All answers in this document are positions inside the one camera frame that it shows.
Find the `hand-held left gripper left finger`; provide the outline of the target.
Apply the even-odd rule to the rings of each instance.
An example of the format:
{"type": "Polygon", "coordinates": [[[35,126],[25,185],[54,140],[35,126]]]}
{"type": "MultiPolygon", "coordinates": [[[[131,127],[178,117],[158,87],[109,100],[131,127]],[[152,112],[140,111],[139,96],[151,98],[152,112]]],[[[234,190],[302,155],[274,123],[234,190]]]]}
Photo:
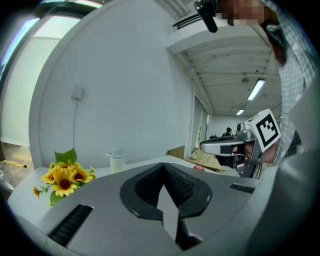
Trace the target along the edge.
{"type": "Polygon", "coordinates": [[[163,212],[157,206],[160,191],[165,183],[164,167],[163,163],[157,163],[122,184],[121,202],[136,217],[146,220],[163,220],[163,212]]]}

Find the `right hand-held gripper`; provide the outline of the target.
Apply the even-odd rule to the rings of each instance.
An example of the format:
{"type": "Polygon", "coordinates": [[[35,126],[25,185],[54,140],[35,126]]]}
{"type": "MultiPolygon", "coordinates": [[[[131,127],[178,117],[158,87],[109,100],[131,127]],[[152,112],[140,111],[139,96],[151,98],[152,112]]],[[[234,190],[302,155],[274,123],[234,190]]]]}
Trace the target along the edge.
{"type": "Polygon", "coordinates": [[[202,141],[199,149],[215,155],[221,166],[236,169],[243,178],[252,178],[262,162],[264,153],[281,137],[278,124],[270,109],[263,110],[255,116],[237,125],[235,135],[221,136],[202,141]],[[232,146],[252,143],[251,158],[236,157],[232,146]]]}

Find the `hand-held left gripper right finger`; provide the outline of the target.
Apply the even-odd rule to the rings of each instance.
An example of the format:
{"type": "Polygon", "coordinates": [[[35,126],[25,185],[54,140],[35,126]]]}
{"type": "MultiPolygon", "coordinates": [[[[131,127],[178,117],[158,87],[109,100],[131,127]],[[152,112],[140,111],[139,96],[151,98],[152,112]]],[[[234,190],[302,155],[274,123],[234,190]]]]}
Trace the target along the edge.
{"type": "Polygon", "coordinates": [[[210,186],[203,180],[164,163],[164,187],[178,209],[176,244],[184,251],[201,243],[202,239],[188,231],[185,219],[200,216],[212,198],[210,186]]]}

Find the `person's right hand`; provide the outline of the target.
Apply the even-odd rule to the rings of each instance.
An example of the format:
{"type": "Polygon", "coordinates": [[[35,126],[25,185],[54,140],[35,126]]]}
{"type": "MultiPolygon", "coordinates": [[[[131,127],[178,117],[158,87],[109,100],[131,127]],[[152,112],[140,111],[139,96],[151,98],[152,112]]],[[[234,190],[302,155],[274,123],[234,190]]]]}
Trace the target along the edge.
{"type": "Polygon", "coordinates": [[[232,146],[232,154],[237,158],[251,158],[254,145],[252,143],[244,143],[232,146]]]}

